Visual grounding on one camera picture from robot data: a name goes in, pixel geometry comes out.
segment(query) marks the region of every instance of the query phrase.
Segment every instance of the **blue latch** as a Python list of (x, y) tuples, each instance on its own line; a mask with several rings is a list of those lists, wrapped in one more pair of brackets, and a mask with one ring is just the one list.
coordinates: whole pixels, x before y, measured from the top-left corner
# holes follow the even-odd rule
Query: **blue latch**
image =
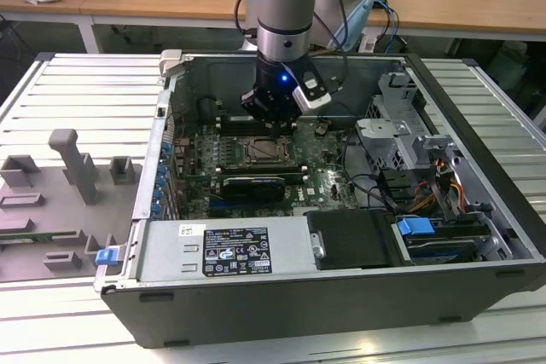
[(101, 249), (96, 253), (95, 263), (97, 266), (115, 266), (118, 264), (118, 249)]
[(427, 217), (405, 217), (397, 225), (402, 236), (406, 234), (435, 234), (434, 227)]

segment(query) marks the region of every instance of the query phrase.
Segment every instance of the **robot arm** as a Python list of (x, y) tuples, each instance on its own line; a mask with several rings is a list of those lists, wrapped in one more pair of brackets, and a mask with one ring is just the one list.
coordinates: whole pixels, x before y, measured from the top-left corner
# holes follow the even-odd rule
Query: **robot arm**
[(331, 101), (335, 79), (323, 79), (307, 50), (315, 0), (259, 0), (256, 83), (242, 106), (271, 128)]

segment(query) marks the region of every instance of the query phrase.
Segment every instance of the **warning label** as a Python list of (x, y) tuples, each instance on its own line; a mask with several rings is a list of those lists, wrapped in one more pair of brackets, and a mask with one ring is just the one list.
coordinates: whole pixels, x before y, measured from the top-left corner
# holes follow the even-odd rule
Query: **warning label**
[(214, 229), (203, 235), (203, 274), (271, 273), (267, 228)]

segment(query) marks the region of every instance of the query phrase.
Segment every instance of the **black plastic cover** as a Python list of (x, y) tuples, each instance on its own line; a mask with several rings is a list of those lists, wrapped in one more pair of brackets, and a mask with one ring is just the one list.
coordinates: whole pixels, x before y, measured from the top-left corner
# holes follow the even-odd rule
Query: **black plastic cover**
[(402, 266), (391, 226), (394, 218), (386, 211), (313, 211), (307, 223), (312, 234), (322, 237), (326, 256), (317, 259), (320, 270)]

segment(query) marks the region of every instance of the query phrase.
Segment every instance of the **blue connector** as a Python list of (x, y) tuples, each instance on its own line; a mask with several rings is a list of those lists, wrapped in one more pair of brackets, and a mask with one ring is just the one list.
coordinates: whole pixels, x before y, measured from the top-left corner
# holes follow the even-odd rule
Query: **blue connector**
[(397, 225), (402, 236), (406, 234), (435, 234), (434, 226), (427, 217), (405, 217)]
[(101, 249), (96, 253), (95, 263), (97, 266), (115, 266), (118, 264), (118, 249)]
[(167, 167), (164, 165), (158, 165), (157, 173), (158, 175), (165, 176), (167, 174)]
[(161, 205), (160, 204), (152, 204), (152, 215), (158, 216), (161, 213)]
[(159, 188), (154, 189), (154, 193), (152, 194), (152, 199), (160, 200), (162, 197), (163, 197), (163, 192), (161, 191), (161, 189)]
[(161, 143), (161, 154), (170, 156), (171, 155), (171, 144), (168, 142)]
[(165, 186), (165, 184), (166, 184), (166, 181), (161, 176), (158, 176), (157, 178), (155, 178), (155, 186), (156, 187), (163, 188)]

